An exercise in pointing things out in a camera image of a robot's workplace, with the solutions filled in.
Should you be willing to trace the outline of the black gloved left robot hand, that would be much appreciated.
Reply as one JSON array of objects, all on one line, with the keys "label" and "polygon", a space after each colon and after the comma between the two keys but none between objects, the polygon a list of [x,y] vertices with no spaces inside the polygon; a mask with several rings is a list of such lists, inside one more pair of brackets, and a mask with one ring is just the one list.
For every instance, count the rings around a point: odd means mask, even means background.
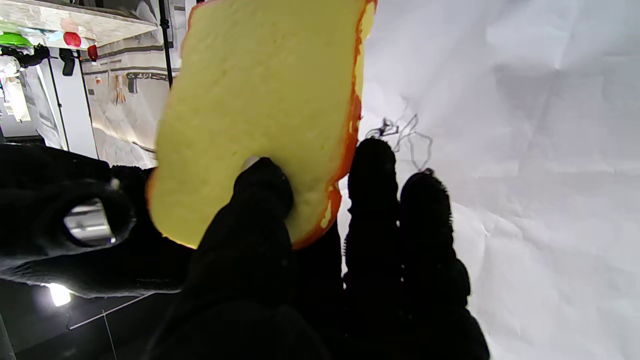
[{"label": "black gloved left robot hand", "polygon": [[343,250],[336,225],[293,249],[293,192],[268,158],[249,160],[197,249],[153,225],[151,173],[3,143],[2,280],[82,297],[178,293],[146,360],[490,358],[448,191],[430,169],[399,188],[386,141],[355,150]]}]

